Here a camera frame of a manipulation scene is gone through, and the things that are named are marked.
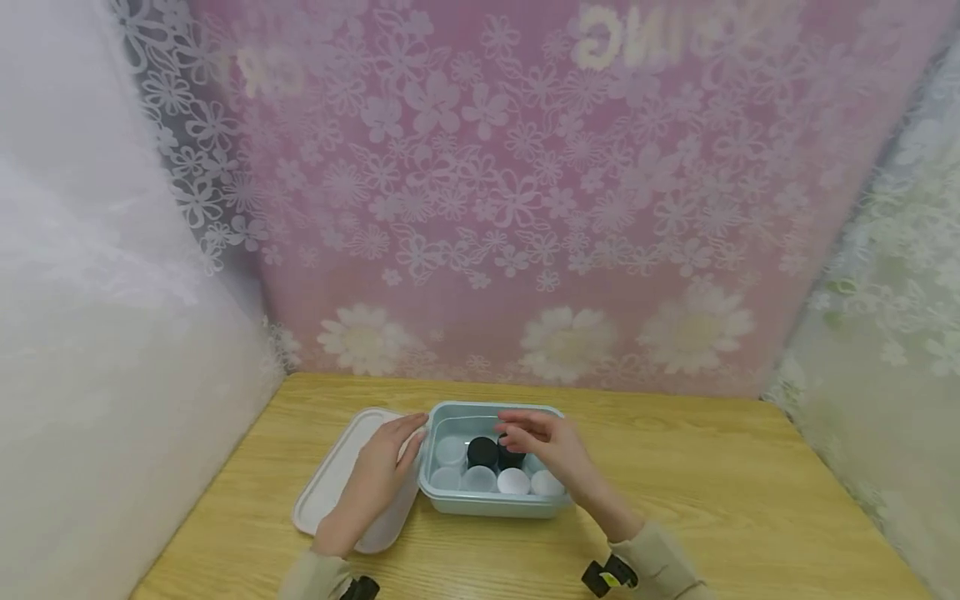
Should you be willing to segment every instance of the beige sleeve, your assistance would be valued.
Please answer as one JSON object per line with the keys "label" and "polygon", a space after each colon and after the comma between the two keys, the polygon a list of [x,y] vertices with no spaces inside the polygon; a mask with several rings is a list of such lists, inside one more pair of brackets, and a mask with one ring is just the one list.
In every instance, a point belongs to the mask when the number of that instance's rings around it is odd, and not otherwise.
{"label": "beige sleeve", "polygon": [[647,521],[635,538],[610,545],[639,582],[634,598],[643,600],[715,600],[676,540],[656,522]]}
{"label": "beige sleeve", "polygon": [[277,600],[340,600],[351,581],[347,561],[306,550],[283,579]]}

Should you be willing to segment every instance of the right hand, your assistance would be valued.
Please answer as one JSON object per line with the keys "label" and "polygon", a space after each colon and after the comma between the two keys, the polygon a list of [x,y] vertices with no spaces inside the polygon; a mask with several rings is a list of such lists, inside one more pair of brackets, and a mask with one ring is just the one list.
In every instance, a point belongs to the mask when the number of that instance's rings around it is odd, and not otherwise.
{"label": "right hand", "polygon": [[537,410],[505,410],[498,416],[503,422],[494,429],[507,434],[500,443],[511,452],[539,458],[564,484],[574,502],[584,506],[591,496],[606,488],[573,422]]}

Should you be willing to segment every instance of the white cup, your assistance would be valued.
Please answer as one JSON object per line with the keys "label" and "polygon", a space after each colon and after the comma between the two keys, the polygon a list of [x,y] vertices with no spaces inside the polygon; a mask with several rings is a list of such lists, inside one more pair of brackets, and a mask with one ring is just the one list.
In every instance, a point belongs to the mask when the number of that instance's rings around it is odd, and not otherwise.
{"label": "white cup", "polygon": [[530,485],[536,495],[564,495],[566,489],[548,470],[539,470],[530,478]]}
{"label": "white cup", "polygon": [[501,493],[525,495],[530,493],[530,478],[519,468],[505,468],[496,478],[496,488]]}
{"label": "white cup", "polygon": [[460,468],[467,461],[467,443],[461,438],[443,438],[434,445],[433,455],[443,467]]}
{"label": "white cup", "polygon": [[470,467],[460,479],[460,489],[465,492],[496,492],[496,475],[487,467]]}
{"label": "white cup", "polygon": [[438,490],[459,490],[460,470],[454,467],[441,467],[430,475],[430,485]]}

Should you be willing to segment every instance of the small cup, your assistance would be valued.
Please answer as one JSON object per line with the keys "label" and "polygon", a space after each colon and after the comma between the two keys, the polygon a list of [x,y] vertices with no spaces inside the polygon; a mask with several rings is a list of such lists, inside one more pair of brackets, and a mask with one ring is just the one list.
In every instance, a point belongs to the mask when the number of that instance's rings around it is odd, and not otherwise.
{"label": "small cup", "polygon": [[530,478],[530,485],[536,495],[564,495],[566,492],[564,484],[546,469],[534,473]]}
{"label": "small cup", "polygon": [[460,479],[464,492],[496,492],[496,475],[487,467],[471,467]]}
{"label": "small cup", "polygon": [[443,438],[436,443],[433,453],[442,467],[461,468],[467,459],[467,445],[462,438]]}
{"label": "small cup", "polygon": [[519,468],[506,468],[497,476],[496,488],[501,493],[526,495],[530,493],[530,478]]}
{"label": "small cup", "polygon": [[456,467],[441,467],[430,475],[430,485],[438,490],[459,490],[460,470]]}
{"label": "small cup", "polygon": [[507,449],[507,446],[503,445],[501,440],[507,434],[502,434],[496,441],[496,449],[499,453],[497,464],[500,466],[500,470],[506,470],[508,468],[521,468],[523,467],[523,459],[526,457],[524,452],[511,452]]}
{"label": "small cup", "polygon": [[497,449],[497,442],[490,438],[473,438],[470,445],[467,446],[467,466],[496,468],[496,462],[499,459],[500,451]]}

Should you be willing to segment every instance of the pink floral backdrop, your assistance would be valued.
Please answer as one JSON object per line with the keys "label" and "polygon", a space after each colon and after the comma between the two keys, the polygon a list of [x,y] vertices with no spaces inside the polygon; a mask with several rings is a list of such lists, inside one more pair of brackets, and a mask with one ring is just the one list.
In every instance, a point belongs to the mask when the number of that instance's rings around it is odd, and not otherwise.
{"label": "pink floral backdrop", "polygon": [[761,392],[954,5],[114,2],[289,366],[706,396]]}

